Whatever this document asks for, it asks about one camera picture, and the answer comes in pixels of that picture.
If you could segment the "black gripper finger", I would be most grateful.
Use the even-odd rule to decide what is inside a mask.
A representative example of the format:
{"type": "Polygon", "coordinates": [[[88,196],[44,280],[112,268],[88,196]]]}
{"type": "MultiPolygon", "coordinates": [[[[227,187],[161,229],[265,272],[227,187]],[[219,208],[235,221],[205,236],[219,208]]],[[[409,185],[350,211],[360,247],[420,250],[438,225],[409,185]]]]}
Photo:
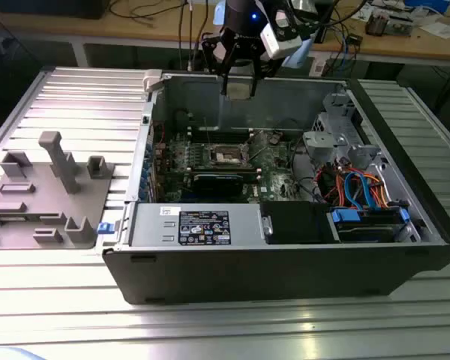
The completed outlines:
{"type": "Polygon", "coordinates": [[[243,59],[251,63],[252,83],[250,96],[256,94],[258,82],[266,77],[274,77],[283,63],[283,59],[269,58],[265,45],[258,37],[243,37],[243,59]]]}
{"type": "Polygon", "coordinates": [[[203,35],[201,45],[208,71],[223,79],[220,93],[226,95],[230,69],[236,60],[236,33],[203,35]]]}

